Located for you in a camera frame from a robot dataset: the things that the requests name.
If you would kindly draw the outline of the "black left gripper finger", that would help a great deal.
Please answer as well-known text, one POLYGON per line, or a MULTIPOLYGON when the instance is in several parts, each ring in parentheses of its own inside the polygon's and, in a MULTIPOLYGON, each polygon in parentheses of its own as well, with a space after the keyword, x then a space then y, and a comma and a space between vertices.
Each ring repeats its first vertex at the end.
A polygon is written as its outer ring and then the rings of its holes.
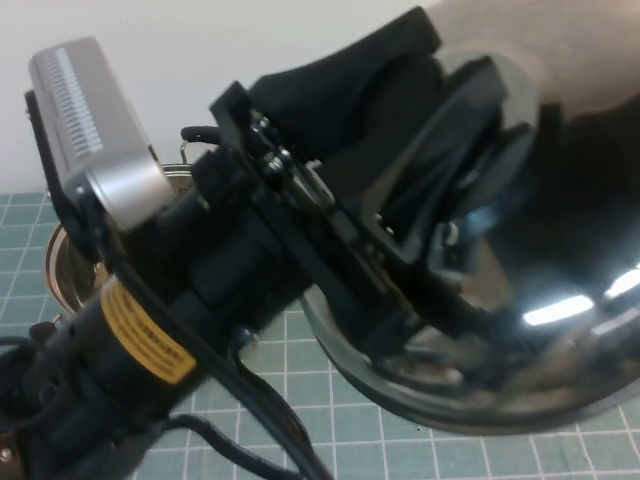
POLYGON ((434 113, 372 184, 372 239, 388 258, 423 258, 437 224, 488 204, 515 176, 531 126, 503 128, 507 97, 489 56, 451 74, 434 113))
POLYGON ((304 153, 324 159, 374 128, 428 110, 441 88, 441 44, 415 7, 356 43, 313 63, 259 78, 255 108, 304 153))

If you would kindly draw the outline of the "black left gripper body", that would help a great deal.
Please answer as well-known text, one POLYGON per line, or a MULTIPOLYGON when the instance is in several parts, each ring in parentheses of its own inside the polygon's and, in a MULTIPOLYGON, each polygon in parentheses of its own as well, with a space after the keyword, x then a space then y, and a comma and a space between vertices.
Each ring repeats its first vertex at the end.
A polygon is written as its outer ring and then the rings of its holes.
POLYGON ((217 147, 165 216, 177 275, 222 334, 257 323, 310 287, 347 343, 374 362, 415 334, 407 275, 372 239, 372 184, 416 131, 414 107, 324 159, 288 140, 232 84, 211 106, 217 147))

